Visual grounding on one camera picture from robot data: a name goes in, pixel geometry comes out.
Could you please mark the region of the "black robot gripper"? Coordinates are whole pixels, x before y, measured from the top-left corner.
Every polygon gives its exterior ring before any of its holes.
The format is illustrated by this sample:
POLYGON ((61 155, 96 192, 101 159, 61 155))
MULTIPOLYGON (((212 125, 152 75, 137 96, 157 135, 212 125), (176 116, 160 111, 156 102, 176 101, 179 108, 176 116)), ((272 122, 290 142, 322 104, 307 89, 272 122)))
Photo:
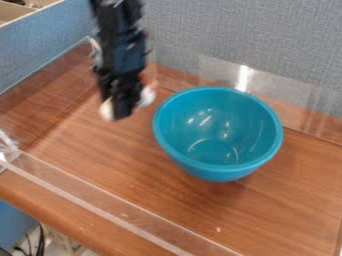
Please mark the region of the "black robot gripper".
POLYGON ((132 115, 141 99, 143 84, 139 80, 115 80, 139 74, 145 68, 147 38, 143 31, 128 31, 117 37, 97 31, 91 38, 92 71, 99 85, 100 100, 111 97, 113 119, 132 115))

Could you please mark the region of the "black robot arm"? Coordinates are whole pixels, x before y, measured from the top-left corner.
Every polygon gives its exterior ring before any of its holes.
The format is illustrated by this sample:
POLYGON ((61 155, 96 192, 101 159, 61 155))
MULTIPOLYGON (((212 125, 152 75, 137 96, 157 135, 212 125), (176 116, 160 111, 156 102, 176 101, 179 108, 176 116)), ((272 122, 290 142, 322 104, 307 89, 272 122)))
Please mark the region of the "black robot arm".
POLYGON ((89 43, 101 100, 99 113, 113 121, 129 117, 155 99, 140 77, 147 55, 145 33, 139 25, 143 5, 139 0, 88 1, 96 22, 89 43))

